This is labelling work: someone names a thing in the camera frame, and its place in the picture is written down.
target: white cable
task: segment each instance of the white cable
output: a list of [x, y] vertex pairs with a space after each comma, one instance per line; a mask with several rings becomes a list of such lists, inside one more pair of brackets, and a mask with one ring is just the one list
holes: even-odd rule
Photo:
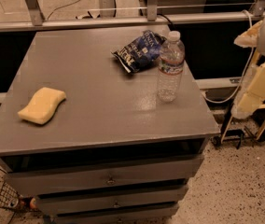
[[[250, 28], [252, 27], [252, 18], [251, 18], [251, 15], [250, 13], [247, 11], [247, 10], [243, 10], [243, 13], [247, 16], [248, 20], [249, 20], [249, 24], [250, 24]], [[239, 90], [239, 88], [241, 87], [242, 83], [243, 83], [243, 79], [244, 79], [244, 74], [247, 70], [247, 67], [248, 65], [250, 64], [250, 61], [252, 59], [252, 56], [253, 56], [253, 53], [254, 53], [254, 48], [251, 49], [251, 53], [247, 59], [247, 62], [246, 62], [246, 65], [244, 67], [244, 71], [242, 73], [242, 77], [241, 77], [241, 80], [239, 81], [237, 87], [235, 88], [235, 91], [233, 92], [233, 94], [231, 96], [229, 96], [228, 98], [226, 98], [225, 100], [223, 101], [213, 101], [213, 100], [210, 100], [208, 99], [205, 95], [204, 95], [204, 98], [206, 101], [210, 102], [210, 103], [213, 103], [213, 104], [223, 104], [225, 102], [227, 102], [228, 100], [230, 100], [234, 95], [235, 93]]]

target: gray tabletop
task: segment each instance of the gray tabletop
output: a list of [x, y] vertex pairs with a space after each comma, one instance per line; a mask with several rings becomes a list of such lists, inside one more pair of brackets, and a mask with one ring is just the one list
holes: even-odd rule
[[[187, 65], [178, 97], [165, 104], [156, 66], [129, 75], [112, 56], [146, 29], [168, 33], [163, 25], [37, 33], [0, 107], [0, 156], [218, 134]], [[67, 99], [44, 126], [19, 119], [42, 87]]]

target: speckled floor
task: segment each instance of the speckled floor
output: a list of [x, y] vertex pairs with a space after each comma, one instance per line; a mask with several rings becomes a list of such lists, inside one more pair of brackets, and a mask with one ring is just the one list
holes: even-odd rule
[[[231, 128], [258, 128], [251, 120], [234, 122]], [[131, 224], [265, 224], [265, 142], [244, 140], [215, 147], [209, 142], [204, 162], [189, 180], [189, 190], [172, 218], [138, 220]], [[3, 184], [0, 171], [0, 189]], [[0, 208], [0, 224], [46, 224], [41, 213], [15, 214]]]

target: wire basket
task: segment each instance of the wire basket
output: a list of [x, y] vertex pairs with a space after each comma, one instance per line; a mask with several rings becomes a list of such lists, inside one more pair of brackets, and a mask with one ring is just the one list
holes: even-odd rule
[[39, 212], [33, 206], [33, 198], [23, 198], [16, 190], [4, 182], [0, 191], [0, 208], [14, 212]]

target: plastic water bottle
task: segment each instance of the plastic water bottle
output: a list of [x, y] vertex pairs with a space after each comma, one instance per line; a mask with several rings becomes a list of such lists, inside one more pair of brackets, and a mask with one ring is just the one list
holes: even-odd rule
[[172, 31], [160, 48], [158, 97], [164, 102], [176, 98], [185, 60], [185, 46], [180, 41], [180, 33]]

